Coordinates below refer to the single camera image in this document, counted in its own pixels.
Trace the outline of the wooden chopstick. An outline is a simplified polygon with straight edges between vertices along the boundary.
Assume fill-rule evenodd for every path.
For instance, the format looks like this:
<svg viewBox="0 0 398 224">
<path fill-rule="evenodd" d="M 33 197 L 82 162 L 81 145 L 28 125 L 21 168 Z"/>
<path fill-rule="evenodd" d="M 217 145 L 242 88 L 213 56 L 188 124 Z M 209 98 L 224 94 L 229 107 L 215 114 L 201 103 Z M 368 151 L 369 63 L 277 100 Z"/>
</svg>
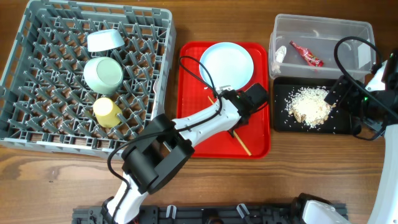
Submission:
<svg viewBox="0 0 398 224">
<path fill-rule="evenodd" d="M 210 96 L 207 96 L 207 98 L 209 99 L 209 101 L 211 102 L 211 104 L 214 104 L 214 101 L 211 99 Z M 248 156 L 252 156 L 251 151 L 248 149 L 248 147 L 245 145 L 245 143 L 242 141 L 242 139 L 239 137 L 239 135 L 237 134 L 236 131 L 232 132 L 233 136 L 236 138 L 236 140 L 240 143 L 240 145 L 242 146 L 242 148 L 245 150 L 246 154 Z"/>
</svg>

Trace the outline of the food scraps and rice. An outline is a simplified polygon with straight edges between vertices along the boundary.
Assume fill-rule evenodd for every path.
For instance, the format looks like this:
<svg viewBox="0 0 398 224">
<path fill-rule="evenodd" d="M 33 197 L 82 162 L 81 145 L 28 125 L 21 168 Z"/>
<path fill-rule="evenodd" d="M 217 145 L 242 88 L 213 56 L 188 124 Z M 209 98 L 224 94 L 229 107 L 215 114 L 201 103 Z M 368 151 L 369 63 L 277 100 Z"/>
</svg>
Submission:
<svg viewBox="0 0 398 224">
<path fill-rule="evenodd" d="M 328 94 L 325 86 L 300 87 L 288 93 L 285 110 L 297 123 L 317 128 L 325 123 L 336 106 L 325 101 Z"/>
</svg>

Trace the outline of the yellow cup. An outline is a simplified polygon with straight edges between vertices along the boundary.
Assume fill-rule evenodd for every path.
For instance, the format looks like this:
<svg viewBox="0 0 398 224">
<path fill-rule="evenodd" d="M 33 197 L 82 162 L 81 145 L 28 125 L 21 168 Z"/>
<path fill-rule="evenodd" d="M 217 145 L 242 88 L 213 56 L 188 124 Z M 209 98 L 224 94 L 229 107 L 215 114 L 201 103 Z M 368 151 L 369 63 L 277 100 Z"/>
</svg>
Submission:
<svg viewBox="0 0 398 224">
<path fill-rule="evenodd" d="M 118 114 L 122 114 L 122 110 L 110 98 L 97 99 L 93 104 L 93 112 L 99 125 L 104 128 L 113 128 L 121 122 Z"/>
</svg>

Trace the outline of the green bowl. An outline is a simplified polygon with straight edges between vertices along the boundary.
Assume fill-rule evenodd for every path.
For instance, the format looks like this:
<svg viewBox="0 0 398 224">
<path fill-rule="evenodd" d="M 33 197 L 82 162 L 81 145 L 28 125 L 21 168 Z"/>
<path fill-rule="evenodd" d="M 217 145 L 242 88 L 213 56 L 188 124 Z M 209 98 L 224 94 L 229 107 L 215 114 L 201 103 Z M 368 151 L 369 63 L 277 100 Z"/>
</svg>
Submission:
<svg viewBox="0 0 398 224">
<path fill-rule="evenodd" d="M 91 90 L 103 95 L 112 95 L 123 81 L 123 70 L 115 59 L 98 57 L 86 63 L 83 76 Z"/>
</svg>

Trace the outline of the light blue small bowl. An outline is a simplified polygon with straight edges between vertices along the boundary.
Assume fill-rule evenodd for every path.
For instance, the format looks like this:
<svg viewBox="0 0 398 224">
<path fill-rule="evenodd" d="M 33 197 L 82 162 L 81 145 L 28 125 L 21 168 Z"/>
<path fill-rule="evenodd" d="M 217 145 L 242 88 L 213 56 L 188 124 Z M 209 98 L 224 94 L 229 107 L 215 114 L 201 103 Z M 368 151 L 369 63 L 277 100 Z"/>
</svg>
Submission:
<svg viewBox="0 0 398 224">
<path fill-rule="evenodd" d="M 87 37 L 89 52 L 102 52 L 116 49 L 124 45 L 121 34 L 115 29 L 93 32 Z"/>
</svg>

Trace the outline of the white plastic fork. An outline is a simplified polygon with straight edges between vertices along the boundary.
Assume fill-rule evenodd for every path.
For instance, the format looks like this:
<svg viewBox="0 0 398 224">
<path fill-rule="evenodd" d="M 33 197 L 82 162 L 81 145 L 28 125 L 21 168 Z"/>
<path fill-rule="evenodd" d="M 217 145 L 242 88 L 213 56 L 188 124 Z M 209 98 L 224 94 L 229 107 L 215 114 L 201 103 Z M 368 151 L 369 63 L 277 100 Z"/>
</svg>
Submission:
<svg viewBox="0 0 398 224">
<path fill-rule="evenodd" d="M 157 78 L 154 82 L 153 91 L 154 91 L 154 102 L 152 107 L 152 114 L 150 119 L 154 119 L 159 113 L 162 114 L 164 112 L 164 106 L 160 100 L 160 90 L 161 84 L 159 78 Z"/>
</svg>

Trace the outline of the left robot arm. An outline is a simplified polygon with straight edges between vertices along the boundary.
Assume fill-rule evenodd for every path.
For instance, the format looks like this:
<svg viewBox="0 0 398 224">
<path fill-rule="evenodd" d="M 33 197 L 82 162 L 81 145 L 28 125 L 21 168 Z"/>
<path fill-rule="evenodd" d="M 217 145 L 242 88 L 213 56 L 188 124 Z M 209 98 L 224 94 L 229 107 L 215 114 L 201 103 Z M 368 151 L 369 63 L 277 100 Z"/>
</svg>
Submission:
<svg viewBox="0 0 398 224">
<path fill-rule="evenodd" d="M 185 118 L 156 116 L 134 139 L 120 145 L 107 159 L 109 171 L 122 181 L 115 196 L 105 200 L 101 214 L 107 223 L 130 223 L 145 198 L 156 193 L 191 158 L 194 147 L 220 133 L 247 125 L 266 106 L 269 95 L 259 83 L 246 91 L 224 87 L 206 109 Z"/>
</svg>

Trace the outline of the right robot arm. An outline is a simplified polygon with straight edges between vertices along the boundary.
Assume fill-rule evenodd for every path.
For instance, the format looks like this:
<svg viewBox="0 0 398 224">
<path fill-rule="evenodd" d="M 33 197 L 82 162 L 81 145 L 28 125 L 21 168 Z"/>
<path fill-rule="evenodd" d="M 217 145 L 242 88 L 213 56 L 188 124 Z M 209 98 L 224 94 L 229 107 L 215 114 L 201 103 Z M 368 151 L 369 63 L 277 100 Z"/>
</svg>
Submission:
<svg viewBox="0 0 398 224">
<path fill-rule="evenodd" d="M 327 103 L 338 106 L 366 119 L 382 121 L 381 134 L 385 138 L 384 164 L 377 191 L 376 201 L 368 223 L 397 223 L 397 49 L 394 49 L 385 65 L 378 65 L 383 71 L 378 81 L 380 90 L 367 91 L 342 67 L 338 57 L 337 66 L 343 76 L 333 86 L 337 93 L 325 98 Z"/>
</svg>

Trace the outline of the black waste tray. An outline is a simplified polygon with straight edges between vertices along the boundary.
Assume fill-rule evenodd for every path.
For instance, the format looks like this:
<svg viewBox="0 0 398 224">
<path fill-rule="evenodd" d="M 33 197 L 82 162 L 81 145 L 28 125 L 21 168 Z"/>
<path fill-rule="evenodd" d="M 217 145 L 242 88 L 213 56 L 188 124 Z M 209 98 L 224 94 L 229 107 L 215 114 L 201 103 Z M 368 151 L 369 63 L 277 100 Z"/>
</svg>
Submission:
<svg viewBox="0 0 398 224">
<path fill-rule="evenodd" d="M 333 108 L 328 119 L 314 128 L 299 123 L 287 110 L 291 97 L 304 88 L 324 88 L 330 90 L 335 84 L 332 79 L 278 77 L 273 82 L 273 125 L 278 132 L 350 134 L 352 116 L 338 108 Z"/>
</svg>

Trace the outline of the grey dishwasher rack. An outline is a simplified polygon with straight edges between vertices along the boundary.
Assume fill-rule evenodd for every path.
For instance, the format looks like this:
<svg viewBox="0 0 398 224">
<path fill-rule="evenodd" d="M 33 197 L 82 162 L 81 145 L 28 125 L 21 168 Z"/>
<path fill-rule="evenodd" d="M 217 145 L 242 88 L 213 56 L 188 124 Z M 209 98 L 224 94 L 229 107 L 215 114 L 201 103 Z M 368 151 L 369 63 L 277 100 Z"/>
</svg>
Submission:
<svg viewBox="0 0 398 224">
<path fill-rule="evenodd" d="M 89 52 L 89 34 L 115 29 L 124 45 Z M 155 7 L 76 1 L 30 1 L 1 76 L 1 144 L 39 152 L 105 158 L 150 122 L 153 86 L 165 105 L 176 29 L 172 13 Z M 93 58 L 111 57 L 123 81 L 111 99 L 121 122 L 100 126 L 93 103 L 100 94 L 83 69 Z"/>
</svg>

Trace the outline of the light blue plate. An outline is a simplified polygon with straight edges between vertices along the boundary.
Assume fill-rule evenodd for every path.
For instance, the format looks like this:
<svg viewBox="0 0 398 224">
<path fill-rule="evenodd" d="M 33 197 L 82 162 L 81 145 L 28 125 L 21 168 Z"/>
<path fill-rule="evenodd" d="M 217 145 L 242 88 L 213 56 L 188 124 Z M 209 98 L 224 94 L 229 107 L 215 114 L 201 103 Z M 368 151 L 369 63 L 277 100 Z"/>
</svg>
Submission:
<svg viewBox="0 0 398 224">
<path fill-rule="evenodd" d="M 215 88 L 230 86 L 242 89 L 254 73 L 254 61 L 249 52 L 232 42 L 220 42 L 208 47 L 200 57 L 200 75 Z"/>
</svg>

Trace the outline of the crumpled white wrapper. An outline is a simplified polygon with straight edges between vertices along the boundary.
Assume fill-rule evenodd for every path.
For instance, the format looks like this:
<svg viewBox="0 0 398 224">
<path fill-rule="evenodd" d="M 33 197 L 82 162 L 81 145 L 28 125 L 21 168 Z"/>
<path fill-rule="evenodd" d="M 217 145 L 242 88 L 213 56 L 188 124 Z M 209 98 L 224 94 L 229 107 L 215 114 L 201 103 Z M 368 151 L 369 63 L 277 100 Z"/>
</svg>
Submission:
<svg viewBox="0 0 398 224">
<path fill-rule="evenodd" d="M 275 60 L 272 64 L 272 71 L 275 73 L 280 73 L 280 64 L 284 61 L 287 53 L 287 47 L 282 45 L 275 52 Z"/>
</svg>

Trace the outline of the red wrapper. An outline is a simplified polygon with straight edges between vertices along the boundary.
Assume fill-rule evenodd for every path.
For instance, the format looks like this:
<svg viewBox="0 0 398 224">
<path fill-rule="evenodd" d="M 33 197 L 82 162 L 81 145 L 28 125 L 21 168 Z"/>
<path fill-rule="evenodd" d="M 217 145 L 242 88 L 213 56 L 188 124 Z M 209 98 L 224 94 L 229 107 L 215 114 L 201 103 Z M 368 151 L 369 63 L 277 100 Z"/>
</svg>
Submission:
<svg viewBox="0 0 398 224">
<path fill-rule="evenodd" d="M 293 41 L 290 41 L 289 44 L 299 53 L 308 66 L 322 67 L 324 65 L 324 62 L 316 57 L 308 48 L 299 46 Z"/>
</svg>

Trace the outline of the clear plastic bin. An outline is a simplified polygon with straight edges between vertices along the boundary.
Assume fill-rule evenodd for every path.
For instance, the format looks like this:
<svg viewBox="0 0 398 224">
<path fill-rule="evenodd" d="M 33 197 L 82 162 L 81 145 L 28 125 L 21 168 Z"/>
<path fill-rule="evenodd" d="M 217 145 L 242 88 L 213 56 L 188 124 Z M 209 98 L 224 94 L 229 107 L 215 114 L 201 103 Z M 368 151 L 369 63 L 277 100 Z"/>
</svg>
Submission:
<svg viewBox="0 0 398 224">
<path fill-rule="evenodd" d="M 269 43 L 269 75 L 277 77 L 337 79 L 342 75 L 333 56 L 336 43 L 344 37 L 360 37 L 374 44 L 373 28 L 370 23 L 327 17 L 278 14 Z M 308 48 L 324 62 L 322 67 L 308 66 L 290 41 Z M 280 73 L 272 71 L 275 52 L 280 46 L 287 47 Z"/>
</svg>

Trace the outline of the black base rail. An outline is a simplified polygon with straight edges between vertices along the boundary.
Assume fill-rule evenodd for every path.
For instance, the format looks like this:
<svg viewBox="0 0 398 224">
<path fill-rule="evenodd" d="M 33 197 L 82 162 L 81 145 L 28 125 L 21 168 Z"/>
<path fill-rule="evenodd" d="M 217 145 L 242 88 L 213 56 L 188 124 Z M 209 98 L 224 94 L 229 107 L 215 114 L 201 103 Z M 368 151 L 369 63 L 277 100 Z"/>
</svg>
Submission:
<svg viewBox="0 0 398 224">
<path fill-rule="evenodd" d="M 288 204 L 248 205 L 248 220 L 251 223 L 298 223 L 299 217 L 290 219 Z M 226 207 L 157 207 L 143 205 L 140 208 L 138 223 L 205 223 L 211 216 L 221 219 L 224 223 L 246 223 L 238 212 L 237 206 Z M 90 208 L 75 208 L 72 223 L 106 223 L 101 214 L 100 206 Z"/>
</svg>

